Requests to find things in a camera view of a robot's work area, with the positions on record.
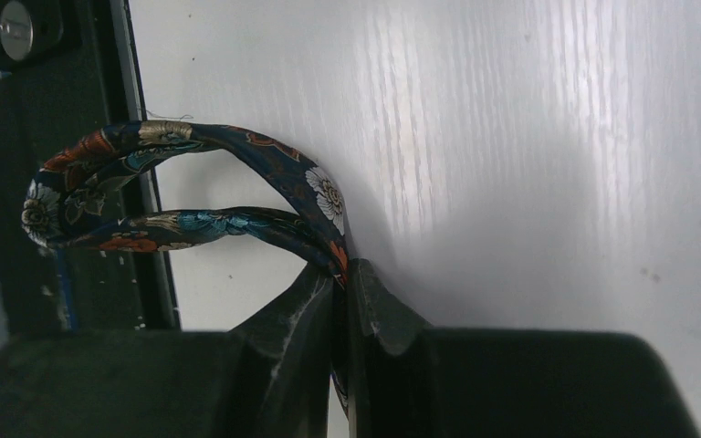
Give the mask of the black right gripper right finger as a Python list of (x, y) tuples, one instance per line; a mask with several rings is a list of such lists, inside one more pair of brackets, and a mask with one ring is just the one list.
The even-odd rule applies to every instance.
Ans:
[(627, 334), (443, 328), (354, 259), (353, 437), (696, 437), (664, 363)]

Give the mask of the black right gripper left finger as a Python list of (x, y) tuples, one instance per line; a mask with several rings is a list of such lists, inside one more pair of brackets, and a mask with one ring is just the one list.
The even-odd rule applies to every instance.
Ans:
[(307, 266), (227, 332), (12, 340), (0, 350), (0, 437), (323, 437), (333, 289)]

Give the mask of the navy floral tie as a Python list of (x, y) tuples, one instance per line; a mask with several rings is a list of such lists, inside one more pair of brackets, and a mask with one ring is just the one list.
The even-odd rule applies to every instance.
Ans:
[(331, 378), (347, 409), (350, 252), (339, 186), (308, 155), (232, 125), (131, 121), (43, 163), (20, 214), (48, 250), (170, 259), (183, 329), (230, 329), (264, 287), (312, 266), (334, 283)]

